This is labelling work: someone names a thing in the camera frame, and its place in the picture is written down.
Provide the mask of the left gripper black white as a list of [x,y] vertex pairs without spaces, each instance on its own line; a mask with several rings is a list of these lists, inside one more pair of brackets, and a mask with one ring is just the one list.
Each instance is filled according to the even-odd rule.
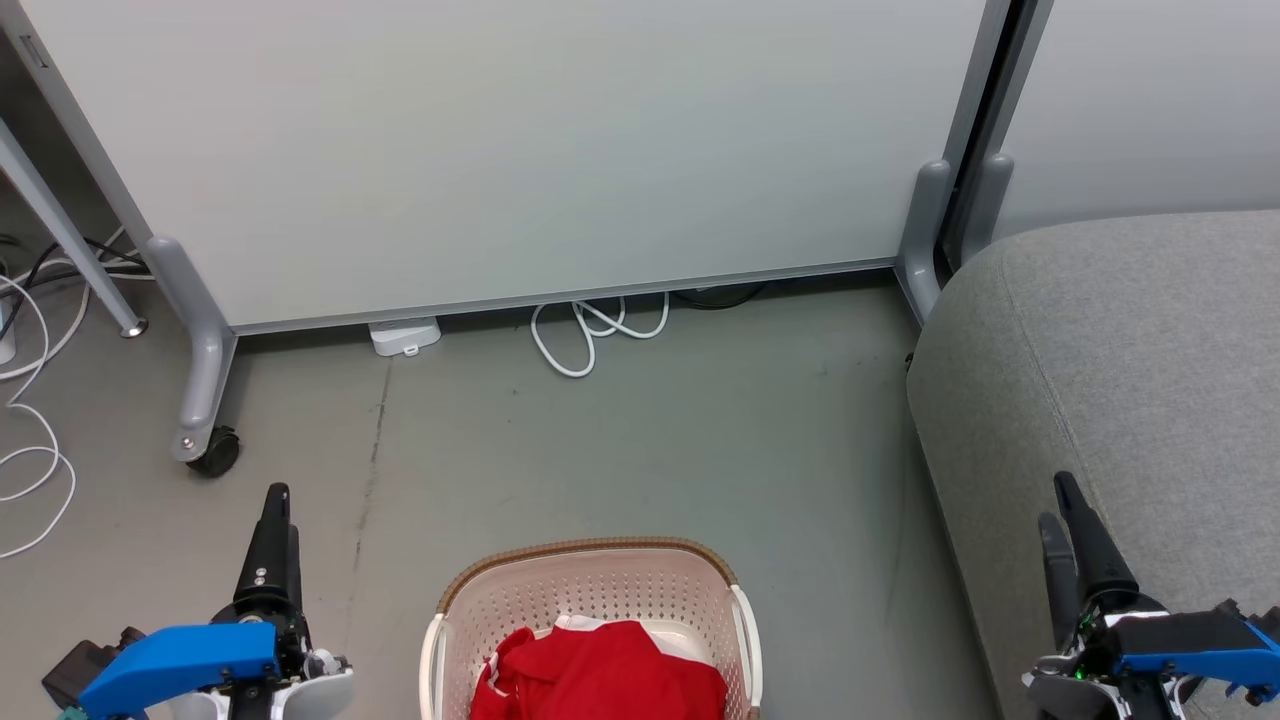
[[312,642],[288,484],[270,484],[236,587],[212,620],[225,653],[195,692],[195,720],[337,720],[355,669]]

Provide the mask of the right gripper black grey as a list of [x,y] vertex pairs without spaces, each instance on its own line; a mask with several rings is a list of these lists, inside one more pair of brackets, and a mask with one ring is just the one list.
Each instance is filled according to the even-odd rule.
[[1140,594],[1137,579],[1076,478],[1057,471],[1053,491],[1068,533],[1052,512],[1042,512],[1037,527],[1050,623],[1059,652],[1036,660],[1021,675],[1036,707],[1036,720],[1183,720],[1178,697],[1180,676],[1139,673],[1128,665],[1116,669],[1117,655],[1105,647],[1120,620],[1161,618],[1169,612]]

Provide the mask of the red and white garment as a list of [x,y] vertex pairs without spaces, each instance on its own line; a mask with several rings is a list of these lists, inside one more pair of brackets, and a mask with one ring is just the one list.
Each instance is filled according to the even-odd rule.
[[468,720],[724,720],[727,700],[716,667],[641,623],[562,615],[495,647]]

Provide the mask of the grey fabric sofa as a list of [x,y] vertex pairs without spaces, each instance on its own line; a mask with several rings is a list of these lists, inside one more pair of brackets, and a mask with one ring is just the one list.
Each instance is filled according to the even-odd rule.
[[1002,720],[1053,650],[1037,519],[1070,471],[1174,612],[1280,606],[1280,210],[992,243],[943,287],[911,419]]

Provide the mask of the black caster wheel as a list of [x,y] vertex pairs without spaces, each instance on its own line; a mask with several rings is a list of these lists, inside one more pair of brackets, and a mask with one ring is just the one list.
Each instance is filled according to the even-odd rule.
[[205,452],[186,465],[198,477],[216,479],[224,477],[237,464],[241,450],[241,438],[233,428],[214,427]]

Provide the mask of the grey partition foot with caster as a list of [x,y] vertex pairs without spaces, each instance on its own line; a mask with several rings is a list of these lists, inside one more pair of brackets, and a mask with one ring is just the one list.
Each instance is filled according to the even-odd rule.
[[189,372],[180,401],[174,457],[186,465],[202,455],[218,420],[236,355],[237,337],[186,250],[173,238],[154,236],[145,247],[147,264],[189,338]]

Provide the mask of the small white adapter box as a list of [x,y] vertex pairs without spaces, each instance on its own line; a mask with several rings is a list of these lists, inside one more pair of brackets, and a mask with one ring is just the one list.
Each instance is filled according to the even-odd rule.
[[435,316],[416,316],[367,324],[372,348],[381,357],[412,357],[442,340]]

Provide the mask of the beige plastic laundry basket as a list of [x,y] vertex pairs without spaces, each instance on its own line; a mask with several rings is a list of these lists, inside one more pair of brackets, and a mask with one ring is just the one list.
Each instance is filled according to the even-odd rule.
[[479,560],[440,597],[419,662],[421,720],[466,720],[500,641],[562,618],[636,621],[726,680],[724,720],[762,720],[760,634],[749,598],[714,551],[677,537],[539,544]]

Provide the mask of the grey metal table leg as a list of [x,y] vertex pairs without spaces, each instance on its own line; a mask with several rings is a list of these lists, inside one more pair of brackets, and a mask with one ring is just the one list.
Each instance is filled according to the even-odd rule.
[[35,169],[29,156],[19,145],[5,120],[0,119],[0,172],[10,181],[35,215],[44,223],[76,269],[87,281],[88,287],[99,296],[113,319],[119,324],[122,336],[134,338],[143,334],[148,323],[137,315],[125,301],[120,290],[109,277],[108,270],[84,242],[81,232],[56,200],[49,184]]

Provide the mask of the large white partition panel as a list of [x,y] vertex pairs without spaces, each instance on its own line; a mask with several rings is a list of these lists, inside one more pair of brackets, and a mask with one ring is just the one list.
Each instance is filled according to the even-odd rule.
[[989,0],[0,0],[241,331],[892,258]]

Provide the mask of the narrow white partition panel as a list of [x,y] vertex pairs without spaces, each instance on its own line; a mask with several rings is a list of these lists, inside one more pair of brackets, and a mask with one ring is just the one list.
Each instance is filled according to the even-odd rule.
[[1280,208],[1280,0],[1053,0],[1002,150],[998,238]]

